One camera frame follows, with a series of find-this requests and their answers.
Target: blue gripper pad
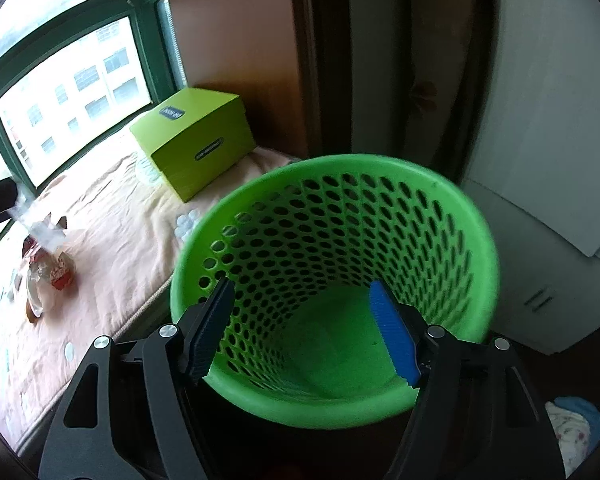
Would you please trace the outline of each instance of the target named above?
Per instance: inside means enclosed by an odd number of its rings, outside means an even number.
[[[396,310],[392,298],[379,280],[371,282],[369,306],[389,351],[395,372],[411,386],[418,384],[420,370],[416,360],[416,345]]]

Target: blue cloth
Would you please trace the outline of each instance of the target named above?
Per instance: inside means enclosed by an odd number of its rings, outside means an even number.
[[[587,419],[591,430],[587,454],[591,454],[600,442],[600,412],[598,409],[588,400],[580,397],[556,397],[554,404],[564,410],[579,413]]]

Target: green box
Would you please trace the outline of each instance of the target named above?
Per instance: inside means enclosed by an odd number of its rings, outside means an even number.
[[[255,148],[240,97],[200,88],[180,90],[130,129],[183,202]]]

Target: bed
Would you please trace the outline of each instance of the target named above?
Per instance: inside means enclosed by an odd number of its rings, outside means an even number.
[[[182,203],[124,128],[49,184],[34,210],[54,222],[67,216],[77,279],[35,324],[27,320],[24,280],[13,285],[26,232],[14,224],[0,242],[0,431],[16,453],[26,454],[48,424],[95,337],[143,337],[167,319],[183,245],[177,219],[192,211],[200,218],[231,190],[288,162],[256,148]]]

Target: green plastic basket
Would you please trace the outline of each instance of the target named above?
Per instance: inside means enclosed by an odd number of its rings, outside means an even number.
[[[262,418],[350,428],[413,407],[368,307],[382,278],[403,303],[480,341],[498,289],[484,219],[438,174],[403,160],[336,155],[267,173],[220,201],[183,249],[174,321],[217,280],[236,301],[206,382]]]

